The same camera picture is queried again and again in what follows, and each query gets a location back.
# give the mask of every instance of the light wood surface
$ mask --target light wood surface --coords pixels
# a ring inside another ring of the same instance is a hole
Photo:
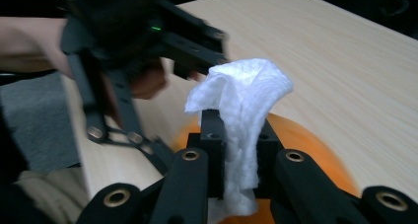
[[[294,92],[271,112],[322,139],[359,188],[393,187],[418,200],[417,40],[321,0],[199,0],[180,7],[228,33],[230,59],[268,58],[288,74]],[[195,83],[169,77],[164,92],[138,107],[146,130],[170,143],[189,120],[183,105]],[[157,180],[138,154],[86,140],[74,83],[64,83],[90,194],[116,181],[146,187]]]

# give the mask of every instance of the white tissue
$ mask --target white tissue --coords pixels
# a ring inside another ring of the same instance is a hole
[[[210,68],[190,91],[185,112],[219,110],[227,135],[224,199],[209,202],[209,223],[256,211],[255,145],[268,112],[292,89],[292,81],[273,62],[255,58]]]

